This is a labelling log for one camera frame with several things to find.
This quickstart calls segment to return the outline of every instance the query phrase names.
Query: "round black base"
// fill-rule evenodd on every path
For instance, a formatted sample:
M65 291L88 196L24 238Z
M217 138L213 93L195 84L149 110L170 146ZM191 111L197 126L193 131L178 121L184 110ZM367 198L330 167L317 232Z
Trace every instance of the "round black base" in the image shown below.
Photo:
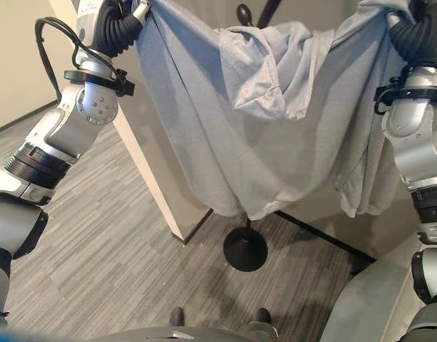
M227 235L223 252L232 267L239 271L251 272L264 265L268 250L260 233L249 227L240 227Z

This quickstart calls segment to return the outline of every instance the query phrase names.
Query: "white wall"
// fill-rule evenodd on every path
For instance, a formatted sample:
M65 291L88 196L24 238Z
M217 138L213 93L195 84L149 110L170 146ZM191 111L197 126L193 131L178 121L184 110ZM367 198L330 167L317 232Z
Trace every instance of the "white wall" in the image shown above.
M0 127L56 99L39 58L34 23L53 16L48 0L0 0ZM45 46L62 88L71 45L45 27Z

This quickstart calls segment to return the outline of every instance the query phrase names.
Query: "beige wall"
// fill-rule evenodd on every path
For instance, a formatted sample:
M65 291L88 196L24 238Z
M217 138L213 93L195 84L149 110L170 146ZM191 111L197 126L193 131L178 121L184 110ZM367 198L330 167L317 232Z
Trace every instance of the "beige wall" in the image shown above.
M34 22L53 16L48 0L0 0L0 127L55 100L39 58ZM46 27L45 46L60 87L70 68L71 46L61 33Z
M348 217L331 185L283 211L376 258L410 237L418 225L418 216L402 182L391 206L379 216Z

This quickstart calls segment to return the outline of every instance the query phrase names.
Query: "black cable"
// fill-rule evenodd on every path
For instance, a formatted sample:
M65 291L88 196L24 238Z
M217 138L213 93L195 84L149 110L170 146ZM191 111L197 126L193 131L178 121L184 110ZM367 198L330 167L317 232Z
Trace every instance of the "black cable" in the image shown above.
M82 48L88 55L98 59L102 64L107 66L115 74L116 80L120 83L121 91L123 91L123 89L125 87L125 80L122 77L122 75L117 71L117 69L115 69L113 67L113 65L111 63L109 63L103 57L99 56L97 53L93 52L87 46L84 46L83 43L81 42L81 40L79 39L79 37L77 37L76 32L74 32L74 30L71 27L69 27L66 23L64 23L60 19L57 19L57 18L54 18L51 16L47 16L46 18L36 20L36 24L34 26L34 31L35 31L35 35L36 35L36 44L38 46L39 55L41 56L42 64L43 64L44 68L46 69L48 79L50 80L53 88L55 89L56 97L57 97L57 100L59 103L61 101L61 91L58 87L58 82L57 82L56 77L55 77L55 72L53 71L50 60L48 59L46 49L43 46L44 39L42 38L42 30L43 30L43 27L45 24L48 24L48 25L54 27L55 29L61 31L72 41L72 43L74 44L74 50L73 50L71 59L72 59L73 65L77 69L79 68L79 65L76 62L76 56L78 53L78 49Z

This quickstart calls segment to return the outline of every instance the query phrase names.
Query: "baseboard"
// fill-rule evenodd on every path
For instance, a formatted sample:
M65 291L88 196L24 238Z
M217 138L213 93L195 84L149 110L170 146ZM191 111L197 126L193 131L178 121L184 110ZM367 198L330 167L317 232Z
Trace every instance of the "baseboard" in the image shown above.
M336 239L335 237L331 237L330 235L322 232L321 230L311 226L308 223L305 223L303 221L298 220L297 218L287 214L286 212L279 210L278 212L275 212L275 214L284 218L287 221L294 223L295 225L301 227L302 229L307 230L308 232L312 233L313 235L316 235L317 237L320 237L321 239L328 241L329 243L337 246L338 248L344 249L348 253L351 253L351 254L356 255L357 257L360 257L361 259L363 259L369 263L374 263L376 261L375 258L364 253L363 251L360 251L360 250L350 246L349 244L346 244L346 243Z
M207 221L207 219L209 218L209 216L213 213L213 209L209 209L209 211L207 212L207 214L204 215L204 217L199 221L199 223L196 225L196 227L191 231L191 233L188 234L188 236L184 239L182 239L181 237L178 237L177 235L172 234L172 236L182 242L183 244L187 244L188 242L190 242L190 240L192 239L192 237L196 234L196 232L199 230L199 228L201 228L201 226L205 223L205 221Z
M30 113L28 113L28 114L25 114L24 116L22 116L22 117L20 117L20 118L18 118L18 119L16 119L16 120L14 120L14 121L11 121L11 122L8 123L7 125L4 125L3 127L0 127L0 132L2 132L3 130L6 130L6 129L8 129L8 128L14 126L16 123L19 123L19 122L21 122L22 120L25 120L25 119L27 119L27 118L30 118L30 117L33 116L33 115L39 114L40 112L44 111L45 109L49 109L50 107L53 107L53 106L56 105L56 104L57 104L57 101L56 101L56 100L54 100L54 101L52 101L52 102L49 102L49 103L43 105L42 107L39 107L39 108L33 110L32 112L30 112Z

